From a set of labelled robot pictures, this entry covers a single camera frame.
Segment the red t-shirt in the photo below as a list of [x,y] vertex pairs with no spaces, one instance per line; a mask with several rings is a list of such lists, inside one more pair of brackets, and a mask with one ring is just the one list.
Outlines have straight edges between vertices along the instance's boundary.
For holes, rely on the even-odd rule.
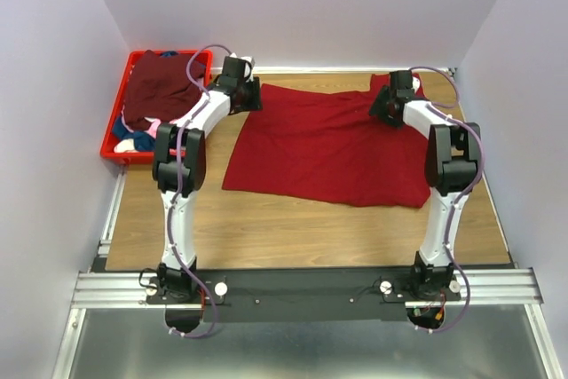
[[263,108],[241,128],[223,189],[353,207],[421,208],[430,197],[426,138],[368,112],[389,81],[372,75],[368,91],[332,94],[263,84]]

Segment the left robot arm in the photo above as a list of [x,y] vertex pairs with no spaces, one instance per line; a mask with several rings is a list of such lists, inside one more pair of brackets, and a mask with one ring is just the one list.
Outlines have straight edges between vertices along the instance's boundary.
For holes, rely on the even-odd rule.
[[207,170],[207,136],[227,116],[262,108],[255,61],[232,53],[221,73],[182,118],[158,126],[152,177],[164,209],[164,250],[146,285],[152,304],[187,304],[203,286],[196,279],[194,208]]

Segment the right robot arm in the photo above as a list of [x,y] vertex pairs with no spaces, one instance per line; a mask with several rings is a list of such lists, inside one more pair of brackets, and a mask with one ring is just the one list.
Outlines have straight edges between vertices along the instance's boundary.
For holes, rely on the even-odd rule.
[[427,140],[424,176],[430,187],[430,213],[421,247],[402,290],[426,301],[451,290],[454,242],[463,207],[483,175],[485,158],[480,129],[438,109],[417,93],[410,69],[389,74],[369,115],[394,128],[418,131]]

